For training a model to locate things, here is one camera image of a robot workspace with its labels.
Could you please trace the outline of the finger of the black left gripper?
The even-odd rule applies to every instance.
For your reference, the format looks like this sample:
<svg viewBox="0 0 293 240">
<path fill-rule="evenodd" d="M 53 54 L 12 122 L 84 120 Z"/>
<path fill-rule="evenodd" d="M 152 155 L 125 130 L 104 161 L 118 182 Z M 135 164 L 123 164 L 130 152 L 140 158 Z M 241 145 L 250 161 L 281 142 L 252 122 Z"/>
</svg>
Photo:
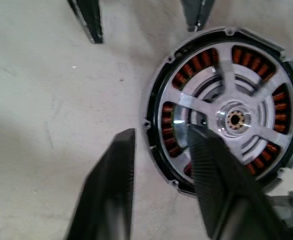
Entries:
<svg viewBox="0 0 293 240">
<path fill-rule="evenodd" d="M 103 30 L 99 0 L 68 0 L 76 18 L 92 44 L 102 44 Z"/>
<path fill-rule="evenodd" d="M 211 13 L 215 0 L 181 0 L 188 32 L 201 31 Z"/>
</svg>

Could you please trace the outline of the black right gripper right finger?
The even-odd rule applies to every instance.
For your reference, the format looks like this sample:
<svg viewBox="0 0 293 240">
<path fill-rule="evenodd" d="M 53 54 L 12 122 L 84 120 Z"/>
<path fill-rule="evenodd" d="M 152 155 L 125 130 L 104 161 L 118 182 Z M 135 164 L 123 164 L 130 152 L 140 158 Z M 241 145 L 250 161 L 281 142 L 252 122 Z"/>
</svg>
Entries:
<svg viewBox="0 0 293 240">
<path fill-rule="evenodd" d="M 213 131 L 187 127 L 194 189 L 212 240 L 289 240 L 262 188 Z"/>
</svg>

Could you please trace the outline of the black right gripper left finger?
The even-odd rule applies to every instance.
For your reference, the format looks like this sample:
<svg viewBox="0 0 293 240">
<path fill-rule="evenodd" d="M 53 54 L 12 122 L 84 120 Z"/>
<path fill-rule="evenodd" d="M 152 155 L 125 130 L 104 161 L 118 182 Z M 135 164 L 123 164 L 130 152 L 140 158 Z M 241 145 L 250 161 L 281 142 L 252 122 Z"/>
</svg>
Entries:
<svg viewBox="0 0 293 240">
<path fill-rule="evenodd" d="M 117 133 L 87 175 L 66 234 L 67 240 L 131 238 L 136 130 Z"/>
</svg>

